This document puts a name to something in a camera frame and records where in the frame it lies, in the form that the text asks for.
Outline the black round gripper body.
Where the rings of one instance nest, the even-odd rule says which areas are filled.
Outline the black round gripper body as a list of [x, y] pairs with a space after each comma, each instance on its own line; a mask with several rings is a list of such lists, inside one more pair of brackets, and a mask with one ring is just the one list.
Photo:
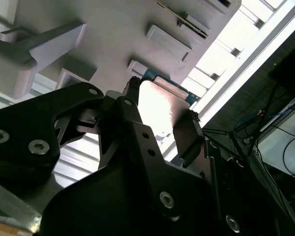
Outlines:
[[57, 193], [43, 212], [41, 236], [219, 236], [209, 185], [166, 164], [174, 213], [150, 202], [139, 171], [117, 162]]

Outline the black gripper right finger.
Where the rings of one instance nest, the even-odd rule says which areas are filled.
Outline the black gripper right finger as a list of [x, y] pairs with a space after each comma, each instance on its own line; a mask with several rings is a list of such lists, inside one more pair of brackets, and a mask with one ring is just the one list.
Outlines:
[[206, 199], [219, 232], [243, 235], [231, 163], [222, 157], [219, 146], [204, 135], [194, 111], [182, 115], [173, 132], [181, 166], [198, 174], [208, 185]]

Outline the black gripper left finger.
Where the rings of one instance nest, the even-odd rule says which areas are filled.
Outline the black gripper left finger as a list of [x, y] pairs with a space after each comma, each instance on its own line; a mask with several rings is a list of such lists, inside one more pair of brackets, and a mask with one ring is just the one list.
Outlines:
[[43, 184], [60, 157], [60, 148], [86, 133], [99, 135], [99, 170], [117, 162], [132, 164], [150, 202], [173, 215], [174, 199], [166, 163], [152, 129], [137, 108], [140, 80], [133, 77], [123, 95], [111, 98], [78, 83], [0, 109], [0, 179], [22, 189]]

